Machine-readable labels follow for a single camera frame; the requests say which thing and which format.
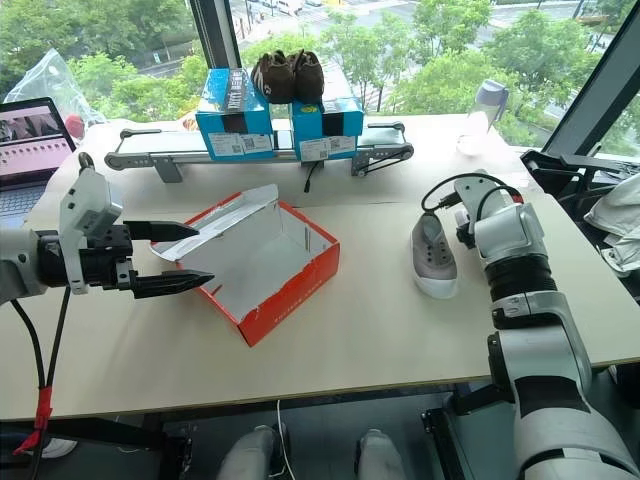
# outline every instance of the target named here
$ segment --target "red object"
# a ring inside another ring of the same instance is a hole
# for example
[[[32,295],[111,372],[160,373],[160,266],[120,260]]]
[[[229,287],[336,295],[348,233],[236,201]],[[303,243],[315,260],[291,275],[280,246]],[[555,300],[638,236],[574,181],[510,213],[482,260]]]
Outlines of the red object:
[[[67,130],[72,137],[84,137],[84,120],[82,120],[80,115],[76,115],[75,113],[69,115],[64,121],[64,126],[67,127]]]
[[[49,418],[51,417],[51,394],[53,393],[52,387],[45,387],[38,392],[38,406],[36,408],[36,418],[33,421],[33,426],[36,429],[29,435],[22,445],[13,451],[14,455],[24,453],[25,450],[35,448],[40,441],[40,435],[47,429]]]
[[[196,215],[186,221],[187,225],[196,223],[205,215],[211,213],[216,208],[224,205],[240,194],[219,202],[213,207]],[[243,318],[236,318],[224,305],[216,298],[217,290],[208,292],[203,287],[198,290],[207,300],[213,303],[218,309],[238,328],[245,341],[253,347],[267,333],[273,330],[284,318],[293,312],[302,302],[315,292],[320,286],[331,278],[338,271],[340,258],[340,243],[336,238],[327,233],[324,229],[313,223],[306,216],[283,201],[278,201],[281,209],[305,223],[309,228],[320,234],[331,246],[313,258],[301,272],[291,277],[275,294],[265,299],[256,308],[247,313]]]

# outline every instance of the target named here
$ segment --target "white cloth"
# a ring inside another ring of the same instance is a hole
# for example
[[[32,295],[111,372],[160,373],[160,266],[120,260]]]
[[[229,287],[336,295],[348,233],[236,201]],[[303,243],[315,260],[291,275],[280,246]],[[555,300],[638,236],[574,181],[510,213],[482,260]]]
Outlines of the white cloth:
[[[611,249],[602,251],[618,273],[640,268],[640,173],[628,178],[602,197],[584,216],[594,227],[620,236]]]

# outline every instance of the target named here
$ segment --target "gray pants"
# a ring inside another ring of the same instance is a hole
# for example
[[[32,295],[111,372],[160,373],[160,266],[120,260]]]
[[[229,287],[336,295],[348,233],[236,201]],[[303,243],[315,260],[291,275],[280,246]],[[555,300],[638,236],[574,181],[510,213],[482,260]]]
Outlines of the gray pants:
[[[222,461],[217,480],[268,479],[271,453],[277,441],[279,437],[266,426],[243,436]],[[358,480],[405,480],[400,454],[391,439],[379,430],[369,430],[360,439]]]

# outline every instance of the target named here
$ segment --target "blue shoe box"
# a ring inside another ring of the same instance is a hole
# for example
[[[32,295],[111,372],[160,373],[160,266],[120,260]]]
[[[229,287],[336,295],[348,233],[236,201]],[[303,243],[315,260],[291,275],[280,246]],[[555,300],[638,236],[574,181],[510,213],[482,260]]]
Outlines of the blue shoe box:
[[[321,105],[294,101],[290,107],[294,148],[302,162],[351,158],[362,134],[364,112],[344,73],[323,65],[325,88]]]
[[[213,161],[273,157],[269,104],[242,68],[209,70],[196,121]]]

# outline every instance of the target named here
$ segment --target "window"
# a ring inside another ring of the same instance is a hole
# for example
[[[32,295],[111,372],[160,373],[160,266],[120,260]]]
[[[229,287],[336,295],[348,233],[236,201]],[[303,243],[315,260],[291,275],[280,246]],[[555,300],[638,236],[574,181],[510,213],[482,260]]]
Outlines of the window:
[[[601,140],[600,153],[640,159],[640,97],[624,109]]]
[[[50,48],[107,118],[175,120],[207,72],[184,0],[2,0],[0,99]]]
[[[276,1],[230,0],[244,66],[276,49],[314,50],[342,67],[369,115],[466,113],[491,78],[511,92],[496,128],[511,145],[536,147],[635,3],[303,0],[292,11]]]

